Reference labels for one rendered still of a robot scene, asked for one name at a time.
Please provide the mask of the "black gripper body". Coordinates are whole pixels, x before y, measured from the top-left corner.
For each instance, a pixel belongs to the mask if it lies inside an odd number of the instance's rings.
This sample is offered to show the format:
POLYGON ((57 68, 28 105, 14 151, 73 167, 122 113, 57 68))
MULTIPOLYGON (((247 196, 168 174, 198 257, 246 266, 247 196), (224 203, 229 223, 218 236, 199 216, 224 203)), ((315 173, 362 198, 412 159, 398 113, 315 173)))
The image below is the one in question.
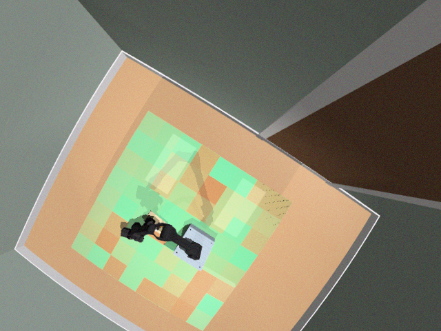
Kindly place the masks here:
POLYGON ((149 225, 149 224, 151 224, 151 223, 155 223, 156 221, 153 220, 152 218, 148 217, 148 218, 146 218, 145 222, 146 222, 146 224, 144 224, 144 225, 142 225, 142 226, 149 225))

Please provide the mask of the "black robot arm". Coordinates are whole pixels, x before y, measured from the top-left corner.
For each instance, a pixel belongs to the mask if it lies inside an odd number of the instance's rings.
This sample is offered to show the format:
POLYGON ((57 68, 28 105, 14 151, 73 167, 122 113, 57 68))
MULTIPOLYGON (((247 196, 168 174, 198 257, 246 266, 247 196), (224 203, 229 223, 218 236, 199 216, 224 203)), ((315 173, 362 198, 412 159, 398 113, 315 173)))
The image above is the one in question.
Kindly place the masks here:
POLYGON ((144 235, 151 234, 154 235, 159 241, 173 241, 180 247, 186 249, 188 258, 193 260, 199 260, 201 255, 202 246, 199 243, 190 243, 179 235, 176 229, 167 223, 151 223, 149 225, 142 226, 140 223, 134 222, 131 228, 122 228, 121 237, 125 237, 129 240, 133 239, 135 241, 143 242, 144 235), (157 227, 163 225, 163 229, 159 237, 154 233, 157 227))

